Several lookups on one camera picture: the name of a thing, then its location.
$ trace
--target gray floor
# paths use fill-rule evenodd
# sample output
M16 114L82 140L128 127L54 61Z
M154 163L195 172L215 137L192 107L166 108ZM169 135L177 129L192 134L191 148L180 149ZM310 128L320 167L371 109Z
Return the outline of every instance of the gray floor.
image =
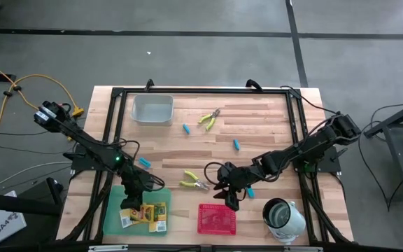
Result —
M0 11L0 27L290 31L283 0L112 0L110 5L102 0L2 2L6 7ZM293 6L299 32L403 34L403 1L293 0ZM302 39L300 43L309 87L320 88L325 107L349 113L363 127L378 107L403 103L403 41ZM143 85L149 78L157 85L234 86L252 78L264 86L299 87L291 38L0 35L0 69L17 76L53 76L85 108L94 85ZM68 101L59 87L46 80L29 80L23 86L35 104L45 99ZM0 105L7 88L0 83ZM394 111L382 111L377 118ZM33 113L18 96L13 97L0 132L43 131L33 123ZM0 144L49 153L71 147L58 134L0 136ZM391 165L388 149L366 139L362 149L391 194L400 175ZM0 180L53 161L65 159L0 149ZM341 164L355 240L403 248L403 203L386 211L356 145L341 157ZM59 166L31 171L4 186L54 169ZM69 171L54 177L66 187ZM22 192L30 186L14 188Z

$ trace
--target wooden table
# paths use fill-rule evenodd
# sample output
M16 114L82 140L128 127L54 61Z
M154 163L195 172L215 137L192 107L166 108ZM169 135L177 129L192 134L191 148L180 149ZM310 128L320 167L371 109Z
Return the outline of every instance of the wooden table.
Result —
M96 86L87 112L85 131L95 139L101 139L104 132L108 103L112 86ZM316 88L303 88L302 94L310 102L322 106L320 92ZM105 236L104 243L112 244L225 244L225 245L281 245L276 241L262 220L264 204L274 197L296 202L303 213L299 181L292 167L286 169L274 183L253 184L255 198L240 202L237 216L237 234L231 237L197 234L197 209L199 203L224 204L222 199L213 199L217 192L182 188L178 182L188 179L183 171L189 170L201 180L205 164L211 161L233 162L235 165L249 165L250 159L271 150L282 150L292 144L288 123L288 110L283 95L278 94L172 94L174 96L174 123L171 127L140 127L130 113L134 94L127 98L121 137L141 143L138 156L151 161L149 171L164 179L172 191L169 211L169 230L165 237ZM303 103L309 130L324 120L323 111L306 102ZM209 132L197 121L215 108L221 112ZM118 112L113 116L112 132ZM185 123L191 134L182 128ZM233 139L238 139L241 149L236 151ZM136 146L124 148L133 153ZM216 178L218 167L208 169L208 176ZM68 197L57 238L63 238L77 224L90 202L93 171L84 171L69 185ZM326 214L352 240L352 232L341 187L330 174L319 174L318 182L323 208ZM120 185L115 178L113 185ZM320 239L318 218L311 209L316 236ZM97 231L99 212L94 215L92 236ZM292 244L307 245L306 231Z

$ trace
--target yellow-handled pliers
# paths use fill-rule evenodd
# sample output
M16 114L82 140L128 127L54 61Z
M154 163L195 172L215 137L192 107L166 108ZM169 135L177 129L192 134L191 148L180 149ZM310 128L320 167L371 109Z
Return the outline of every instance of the yellow-handled pliers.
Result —
M185 174L187 174L191 178L193 178L195 180L195 182L191 183L191 182L186 182L186 181L180 181L180 185L185 186L185 187L191 187L191 188L196 188L197 187L197 188L209 190L208 185L206 185L204 182L201 182L199 180L199 178L197 178L197 176L195 176L195 174L193 174L190 171L185 171Z
M202 118L200 119L199 123L202 123L202 122L204 122L206 119L210 118L211 121L209 122L208 126L206 126L206 130L210 130L210 128L211 128L211 127L214 125L214 123L215 123L215 117L217 117L219 113L220 113L220 109L219 109L219 108L216 108L214 112L212 112L212 113L210 113L210 114L205 115L204 117L202 117Z

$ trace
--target snack package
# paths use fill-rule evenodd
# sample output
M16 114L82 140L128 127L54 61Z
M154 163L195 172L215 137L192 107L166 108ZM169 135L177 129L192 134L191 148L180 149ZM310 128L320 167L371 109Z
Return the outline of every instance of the snack package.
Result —
M131 214L132 214L131 209L121 209L119 211L120 222L121 222L122 228L128 228L131 225L135 225L135 224L139 223L139 221L130 219Z
M158 202L154 204L153 222L148 224L149 232L165 232L167 231L167 209L166 202Z
M155 206L153 205L142 204L140 211L131 210L130 219L132 221L151 222L154 219Z

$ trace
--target green cutting mat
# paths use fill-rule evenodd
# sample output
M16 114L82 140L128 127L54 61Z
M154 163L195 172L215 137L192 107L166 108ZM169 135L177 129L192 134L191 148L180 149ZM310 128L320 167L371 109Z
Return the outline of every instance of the green cutting mat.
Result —
M120 222L120 203L125 198L124 186L114 185L111 188L110 199L106 210L104 222L104 235L142 235L162 237L167 235L166 232L149 232L148 223L139 223L130 227L122 228ZM144 192L143 203L153 204L158 202L166 202L167 207L167 230L169 230L169 210L171 208L171 191L163 188L156 192Z

